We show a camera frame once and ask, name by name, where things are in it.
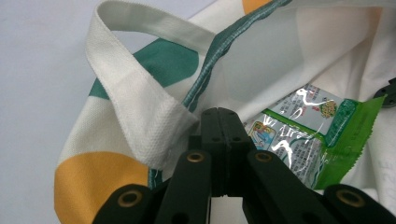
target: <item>white background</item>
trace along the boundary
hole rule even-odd
[[[140,2],[189,18],[214,1]],[[95,79],[85,37],[99,2],[0,2],[0,223],[59,223],[54,171]],[[132,52],[153,40],[117,35]]]

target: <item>green stripe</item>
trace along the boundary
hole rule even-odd
[[[148,171],[148,187],[155,189],[163,182],[163,171],[149,169]]]
[[[163,39],[157,39],[134,56],[164,88],[191,77],[199,62],[196,51]],[[98,79],[93,83],[90,96],[109,99]]]
[[[236,23],[216,35],[206,54],[201,74],[183,100],[183,105],[190,111],[194,111],[198,104],[198,98],[205,91],[209,83],[213,67],[219,58],[228,52],[235,39],[244,33],[254,22],[267,18],[278,7],[283,7],[290,1],[291,0],[274,0],[239,19]]]

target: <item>bag handle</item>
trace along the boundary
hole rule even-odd
[[[146,71],[111,31],[136,31],[206,54],[214,34],[169,13],[117,0],[92,16],[86,54],[109,96],[135,159],[162,169],[171,147],[198,120]]]

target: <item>tote bag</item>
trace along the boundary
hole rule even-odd
[[[140,4],[101,3],[86,47],[97,80],[55,172],[59,219],[92,223],[114,190],[155,188],[171,177],[210,107],[229,108],[244,121],[306,83],[343,98],[372,98],[395,77],[395,7],[219,0],[184,21]],[[160,39],[132,55],[112,31]],[[395,214],[394,118],[392,109],[380,112],[343,182],[373,189]]]

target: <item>snack bag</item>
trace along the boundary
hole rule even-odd
[[[306,84],[245,123],[258,150],[273,151],[311,189],[339,183],[369,138],[383,98],[342,99]]]

